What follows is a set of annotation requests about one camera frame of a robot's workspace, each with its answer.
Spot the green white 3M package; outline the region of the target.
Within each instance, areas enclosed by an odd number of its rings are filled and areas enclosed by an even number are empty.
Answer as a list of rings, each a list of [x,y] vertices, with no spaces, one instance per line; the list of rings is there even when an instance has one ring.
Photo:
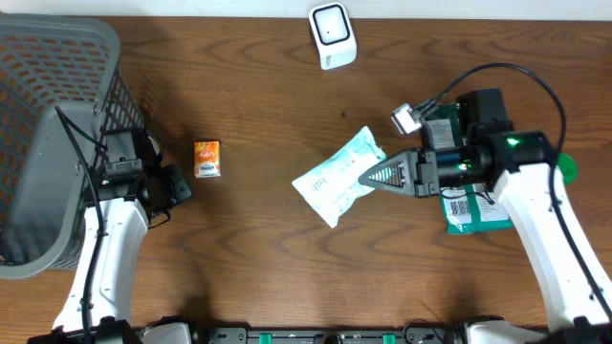
[[[425,148],[461,147],[465,138],[459,123],[459,105],[441,105],[421,129]],[[451,235],[490,232],[513,227],[506,210],[497,202],[497,195],[488,192],[482,183],[464,187],[444,187],[440,197]]]

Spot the orange Kleenex tissue pack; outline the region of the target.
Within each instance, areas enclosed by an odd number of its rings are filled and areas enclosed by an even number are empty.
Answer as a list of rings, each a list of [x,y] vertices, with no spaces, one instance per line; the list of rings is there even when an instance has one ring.
[[[221,176],[220,141],[198,141],[194,143],[194,176],[213,178]]]

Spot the teal wet wipes packet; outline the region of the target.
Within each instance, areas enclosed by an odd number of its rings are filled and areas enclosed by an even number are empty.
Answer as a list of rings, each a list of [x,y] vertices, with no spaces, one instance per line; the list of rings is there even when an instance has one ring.
[[[374,191],[361,184],[359,177],[385,159],[371,130],[364,126],[336,154],[293,180],[292,186],[334,228],[356,199]]]

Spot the green lid white jar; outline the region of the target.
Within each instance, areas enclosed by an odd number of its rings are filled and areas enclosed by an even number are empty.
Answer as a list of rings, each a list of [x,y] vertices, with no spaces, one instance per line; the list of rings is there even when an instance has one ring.
[[[569,155],[560,153],[557,159],[557,166],[561,171],[565,185],[573,183],[578,177],[578,165]]]

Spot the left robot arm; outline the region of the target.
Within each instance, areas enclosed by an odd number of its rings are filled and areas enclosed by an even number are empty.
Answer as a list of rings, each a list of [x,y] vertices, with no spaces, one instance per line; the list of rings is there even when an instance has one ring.
[[[166,317],[137,330],[129,324],[138,254],[149,229],[145,208],[159,201],[161,211],[188,199],[181,168],[170,164],[160,170],[167,190],[160,197],[128,200],[116,197],[89,208],[87,230],[71,293],[54,329],[34,336],[28,344],[42,343],[156,343],[190,344],[199,340],[197,327],[185,320]]]

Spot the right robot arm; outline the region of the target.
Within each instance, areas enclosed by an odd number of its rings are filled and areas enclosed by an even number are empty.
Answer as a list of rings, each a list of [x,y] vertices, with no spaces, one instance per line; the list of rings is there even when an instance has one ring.
[[[535,272],[549,332],[480,317],[449,333],[449,343],[610,342],[611,280],[568,200],[557,157],[541,132],[505,132],[461,147],[407,149],[360,175],[362,185],[416,198],[482,183],[508,213]]]

